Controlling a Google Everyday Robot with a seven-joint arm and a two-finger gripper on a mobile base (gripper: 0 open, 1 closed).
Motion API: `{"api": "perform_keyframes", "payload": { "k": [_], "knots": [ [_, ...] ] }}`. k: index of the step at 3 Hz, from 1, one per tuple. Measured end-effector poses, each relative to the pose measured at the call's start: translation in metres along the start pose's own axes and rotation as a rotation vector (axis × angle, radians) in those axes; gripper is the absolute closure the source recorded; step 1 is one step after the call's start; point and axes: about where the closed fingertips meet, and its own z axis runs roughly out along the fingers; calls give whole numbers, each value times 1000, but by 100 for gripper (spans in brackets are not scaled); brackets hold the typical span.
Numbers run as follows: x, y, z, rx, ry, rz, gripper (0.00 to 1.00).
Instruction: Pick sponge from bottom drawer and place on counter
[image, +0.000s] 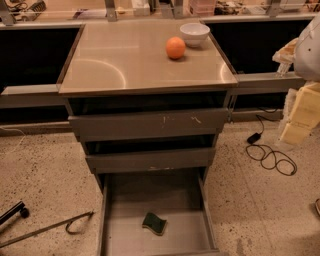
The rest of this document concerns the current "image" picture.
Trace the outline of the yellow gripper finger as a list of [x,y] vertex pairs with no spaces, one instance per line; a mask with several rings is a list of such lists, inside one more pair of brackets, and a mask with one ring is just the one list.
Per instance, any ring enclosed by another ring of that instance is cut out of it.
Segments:
[[320,123],[320,83],[307,82],[299,90],[290,89],[285,98],[279,140],[300,144]]
[[272,56],[272,60],[278,63],[293,63],[297,41],[298,39],[294,38],[281,49],[276,51]]

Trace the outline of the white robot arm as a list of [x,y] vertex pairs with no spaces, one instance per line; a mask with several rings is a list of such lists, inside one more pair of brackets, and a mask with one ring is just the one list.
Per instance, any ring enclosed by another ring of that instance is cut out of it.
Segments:
[[279,137],[284,143],[296,145],[320,123],[320,14],[298,38],[276,51],[272,60],[280,64],[279,73],[286,73],[283,65],[293,65],[295,74],[306,81],[284,116],[285,125]]

